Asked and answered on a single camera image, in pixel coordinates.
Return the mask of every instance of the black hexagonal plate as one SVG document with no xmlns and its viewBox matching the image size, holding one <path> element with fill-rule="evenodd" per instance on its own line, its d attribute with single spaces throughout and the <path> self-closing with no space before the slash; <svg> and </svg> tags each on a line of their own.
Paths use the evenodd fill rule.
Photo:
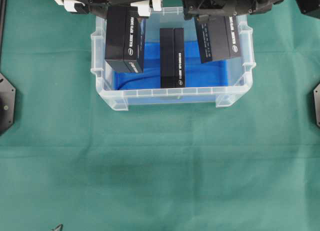
<svg viewBox="0 0 320 231">
<path fill-rule="evenodd" d="M 313 90 L 316 125 L 320 128 L 320 84 Z"/>
<path fill-rule="evenodd" d="M 16 88 L 0 73 L 0 135 L 14 123 Z"/>
</svg>

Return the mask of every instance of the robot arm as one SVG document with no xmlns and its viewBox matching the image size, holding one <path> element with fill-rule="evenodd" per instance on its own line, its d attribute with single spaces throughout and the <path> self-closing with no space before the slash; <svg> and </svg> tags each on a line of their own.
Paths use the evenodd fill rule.
<svg viewBox="0 0 320 231">
<path fill-rule="evenodd" d="M 109 6 L 137 7 L 140 17 L 149 17 L 151 7 L 156 11 L 162 10 L 162 0 L 54 0 L 58 5 L 74 14 L 93 13 L 101 18 L 107 17 Z"/>
</svg>

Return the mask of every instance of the green table surface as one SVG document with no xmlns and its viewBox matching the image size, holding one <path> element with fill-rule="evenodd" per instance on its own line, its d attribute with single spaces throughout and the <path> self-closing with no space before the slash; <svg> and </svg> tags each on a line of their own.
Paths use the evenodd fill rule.
<svg viewBox="0 0 320 231">
<path fill-rule="evenodd" d="M 320 21 L 294 0 L 248 18 L 253 88 L 228 108 L 113 111 L 90 73 L 94 16 L 8 0 L 5 21 L 0 69 L 17 96 L 0 137 L 1 230 L 319 230 Z"/>
</svg>

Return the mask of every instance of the depth camera box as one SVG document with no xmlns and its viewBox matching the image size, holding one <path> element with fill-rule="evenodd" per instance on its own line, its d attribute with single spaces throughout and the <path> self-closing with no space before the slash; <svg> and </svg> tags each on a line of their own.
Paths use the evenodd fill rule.
<svg viewBox="0 0 320 231">
<path fill-rule="evenodd" d="M 161 88 L 185 88 L 185 36 L 183 28 L 160 28 Z"/>
<path fill-rule="evenodd" d="M 105 60 L 117 73 L 143 73 L 146 20 L 137 7 L 108 8 Z"/>
<path fill-rule="evenodd" d="M 211 17 L 206 23 L 194 19 L 201 63 L 241 57 L 235 16 Z"/>
</svg>

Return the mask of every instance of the clear plastic bin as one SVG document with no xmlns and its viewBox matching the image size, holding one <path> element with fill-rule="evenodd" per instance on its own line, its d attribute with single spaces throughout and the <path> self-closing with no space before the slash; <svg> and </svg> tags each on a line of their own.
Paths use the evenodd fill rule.
<svg viewBox="0 0 320 231">
<path fill-rule="evenodd" d="M 229 107 L 247 93 L 253 84 L 252 69 L 256 66 L 253 48 L 253 29 L 247 16 L 237 17 L 241 58 L 226 60 L 228 86 L 156 88 L 115 90 L 115 71 L 105 61 L 107 22 L 97 17 L 96 30 L 91 35 L 91 72 L 96 77 L 96 91 L 116 111 L 128 111 L 130 105 L 177 104 L 213 102 L 216 107 Z M 184 41 L 197 40 L 195 23 L 185 21 L 182 7 L 165 7 L 153 11 L 146 25 L 146 43 L 159 42 L 160 28 L 184 28 Z"/>
</svg>

